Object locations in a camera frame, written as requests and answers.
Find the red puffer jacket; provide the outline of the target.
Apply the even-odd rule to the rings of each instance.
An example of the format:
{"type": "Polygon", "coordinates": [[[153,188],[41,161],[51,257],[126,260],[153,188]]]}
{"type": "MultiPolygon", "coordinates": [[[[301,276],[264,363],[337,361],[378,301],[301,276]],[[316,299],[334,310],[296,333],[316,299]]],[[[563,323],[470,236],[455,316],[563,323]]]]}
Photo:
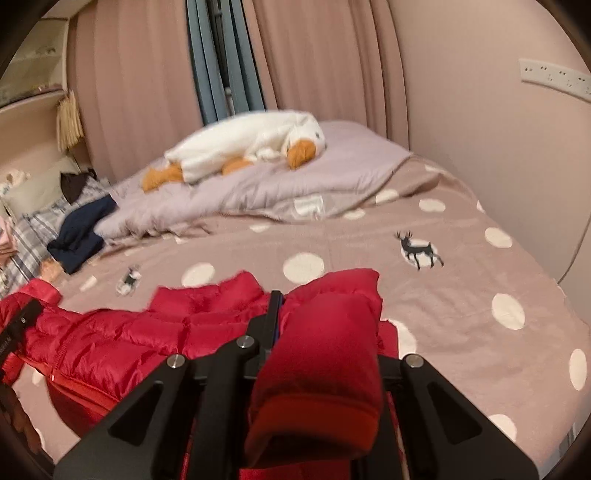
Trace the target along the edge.
{"type": "Polygon", "coordinates": [[[1,303],[2,477],[402,478],[378,280],[283,294],[242,272],[85,313],[29,282],[1,303]]]}

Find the pink clothes pile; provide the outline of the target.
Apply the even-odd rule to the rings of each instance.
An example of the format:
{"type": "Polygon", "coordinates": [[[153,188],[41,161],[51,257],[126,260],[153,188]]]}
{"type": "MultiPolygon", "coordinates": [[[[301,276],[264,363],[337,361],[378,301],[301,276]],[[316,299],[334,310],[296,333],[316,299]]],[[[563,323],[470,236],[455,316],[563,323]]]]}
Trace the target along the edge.
{"type": "Polygon", "coordinates": [[[0,218],[0,266],[4,267],[17,252],[13,222],[10,218],[0,218]]]}

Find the plaid shirt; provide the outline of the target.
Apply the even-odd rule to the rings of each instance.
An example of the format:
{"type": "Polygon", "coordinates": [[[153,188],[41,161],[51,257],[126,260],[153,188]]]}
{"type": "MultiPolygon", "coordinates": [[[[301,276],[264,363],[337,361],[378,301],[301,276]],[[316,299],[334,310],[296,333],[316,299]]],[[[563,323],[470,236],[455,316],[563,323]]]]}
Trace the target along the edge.
{"type": "Polygon", "coordinates": [[[13,230],[18,251],[1,268],[1,297],[4,298],[40,276],[41,263],[51,257],[46,246],[58,236],[63,220],[70,212],[107,193],[107,183],[88,178],[80,197],[74,203],[70,204],[61,195],[53,204],[24,214],[13,230]]]}

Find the navy blue garment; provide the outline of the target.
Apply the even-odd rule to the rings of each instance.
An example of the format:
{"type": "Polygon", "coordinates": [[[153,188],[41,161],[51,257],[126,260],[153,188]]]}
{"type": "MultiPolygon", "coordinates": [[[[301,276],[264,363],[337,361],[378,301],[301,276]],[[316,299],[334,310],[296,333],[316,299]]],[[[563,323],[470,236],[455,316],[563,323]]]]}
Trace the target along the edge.
{"type": "Polygon", "coordinates": [[[64,218],[57,237],[47,244],[47,251],[66,274],[76,273],[103,248],[104,240],[94,232],[94,227],[116,208],[113,198],[105,195],[77,208],[64,218]]]}

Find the polka dot bed sheet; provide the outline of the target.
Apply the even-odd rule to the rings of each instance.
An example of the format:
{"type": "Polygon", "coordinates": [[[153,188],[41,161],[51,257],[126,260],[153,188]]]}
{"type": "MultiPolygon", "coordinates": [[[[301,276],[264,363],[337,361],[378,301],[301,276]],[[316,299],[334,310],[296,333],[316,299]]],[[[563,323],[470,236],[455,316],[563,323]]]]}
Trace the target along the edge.
{"type": "Polygon", "coordinates": [[[549,472],[588,413],[589,327],[465,186],[419,158],[342,216],[201,218],[157,239],[118,241],[55,284],[68,310],[141,310],[160,286],[247,271],[287,292],[353,268],[379,273],[382,319],[399,331],[401,353],[425,356],[549,472]]]}

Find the small plush toys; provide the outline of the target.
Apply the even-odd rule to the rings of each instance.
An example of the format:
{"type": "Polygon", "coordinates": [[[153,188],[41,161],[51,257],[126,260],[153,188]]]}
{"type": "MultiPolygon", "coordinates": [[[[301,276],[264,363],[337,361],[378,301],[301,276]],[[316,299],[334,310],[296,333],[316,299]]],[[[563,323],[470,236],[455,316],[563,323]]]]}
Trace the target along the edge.
{"type": "Polygon", "coordinates": [[[12,188],[15,188],[30,178],[30,174],[23,170],[13,169],[6,173],[5,179],[1,182],[1,194],[4,195],[12,188]]]}

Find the black garment on pillow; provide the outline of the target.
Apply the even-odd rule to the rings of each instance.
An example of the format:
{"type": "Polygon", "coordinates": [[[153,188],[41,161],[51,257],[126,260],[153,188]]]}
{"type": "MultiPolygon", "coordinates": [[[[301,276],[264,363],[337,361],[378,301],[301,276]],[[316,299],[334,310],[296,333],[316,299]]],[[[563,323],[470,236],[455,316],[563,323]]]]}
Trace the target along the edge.
{"type": "Polygon", "coordinates": [[[97,179],[94,169],[89,169],[79,173],[61,172],[60,189],[63,197],[69,204],[73,204],[81,196],[87,181],[92,178],[97,179]]]}

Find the striped hanging cloth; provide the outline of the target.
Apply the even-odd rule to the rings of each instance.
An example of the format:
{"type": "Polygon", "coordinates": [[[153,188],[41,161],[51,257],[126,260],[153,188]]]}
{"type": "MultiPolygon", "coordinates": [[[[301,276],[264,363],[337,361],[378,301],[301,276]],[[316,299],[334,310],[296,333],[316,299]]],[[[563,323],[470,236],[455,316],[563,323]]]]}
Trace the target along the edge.
{"type": "Polygon", "coordinates": [[[77,98],[72,90],[58,102],[56,110],[56,136],[58,149],[66,153],[84,138],[77,98]]]}

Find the pink curtain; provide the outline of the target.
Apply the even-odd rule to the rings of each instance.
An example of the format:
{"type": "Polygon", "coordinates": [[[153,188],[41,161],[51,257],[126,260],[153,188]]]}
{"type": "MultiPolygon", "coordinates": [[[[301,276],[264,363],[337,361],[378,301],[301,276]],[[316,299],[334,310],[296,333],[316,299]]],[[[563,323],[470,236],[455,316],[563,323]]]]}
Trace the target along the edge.
{"type": "MultiPolygon", "coordinates": [[[[186,1],[93,1],[73,16],[67,79],[96,171],[136,173],[204,127],[186,1]]],[[[265,109],[349,120],[409,144],[403,60],[388,1],[242,1],[265,109]]]]}

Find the white goose plush toy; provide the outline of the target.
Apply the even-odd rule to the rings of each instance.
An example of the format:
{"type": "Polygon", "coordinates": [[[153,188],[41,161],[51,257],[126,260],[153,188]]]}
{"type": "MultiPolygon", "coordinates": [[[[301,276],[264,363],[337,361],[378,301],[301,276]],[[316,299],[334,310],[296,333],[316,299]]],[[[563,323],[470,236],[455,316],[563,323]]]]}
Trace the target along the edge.
{"type": "Polygon", "coordinates": [[[189,135],[164,153],[166,165],[141,180],[145,193],[167,183],[195,184],[260,162],[284,161],[297,169],[318,158],[327,139],[315,116],[295,110],[238,114],[189,135]]]}

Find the lilac duvet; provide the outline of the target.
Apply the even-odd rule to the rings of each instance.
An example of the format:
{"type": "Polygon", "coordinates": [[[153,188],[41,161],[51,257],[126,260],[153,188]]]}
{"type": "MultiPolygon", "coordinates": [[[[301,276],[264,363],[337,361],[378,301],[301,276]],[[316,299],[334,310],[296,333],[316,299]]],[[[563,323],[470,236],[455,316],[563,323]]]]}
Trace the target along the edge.
{"type": "Polygon", "coordinates": [[[142,192],[133,176],[116,185],[117,209],[95,227],[107,241],[177,232],[214,215],[246,215],[284,223],[325,220],[378,193],[411,155],[402,146],[349,121],[322,123],[328,148],[297,170],[283,163],[246,167],[189,186],[171,183],[142,192]]]}

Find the blue curtain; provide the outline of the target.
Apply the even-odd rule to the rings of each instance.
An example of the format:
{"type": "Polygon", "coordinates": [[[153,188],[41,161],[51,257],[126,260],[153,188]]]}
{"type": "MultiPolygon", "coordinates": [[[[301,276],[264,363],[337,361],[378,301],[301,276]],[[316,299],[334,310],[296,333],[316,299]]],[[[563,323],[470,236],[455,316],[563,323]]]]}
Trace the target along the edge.
{"type": "Polygon", "coordinates": [[[205,125],[266,107],[239,0],[186,0],[193,80],[205,125]]]}

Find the white wall shelf unit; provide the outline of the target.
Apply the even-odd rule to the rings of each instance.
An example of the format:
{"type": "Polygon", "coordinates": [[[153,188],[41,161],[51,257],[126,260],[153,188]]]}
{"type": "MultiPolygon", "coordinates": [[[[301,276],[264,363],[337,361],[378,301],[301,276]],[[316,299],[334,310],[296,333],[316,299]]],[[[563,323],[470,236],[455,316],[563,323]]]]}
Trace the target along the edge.
{"type": "Polygon", "coordinates": [[[69,21],[41,19],[16,51],[1,77],[1,115],[54,108],[67,90],[69,21]]]}

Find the white wall power strip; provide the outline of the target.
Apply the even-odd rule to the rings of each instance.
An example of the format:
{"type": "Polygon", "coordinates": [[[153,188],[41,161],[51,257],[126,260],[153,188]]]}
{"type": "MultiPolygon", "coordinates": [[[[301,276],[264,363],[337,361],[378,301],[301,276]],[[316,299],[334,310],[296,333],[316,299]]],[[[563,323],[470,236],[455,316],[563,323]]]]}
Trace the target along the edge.
{"type": "Polygon", "coordinates": [[[520,59],[521,80],[591,101],[591,76],[548,62],[520,59]]]}

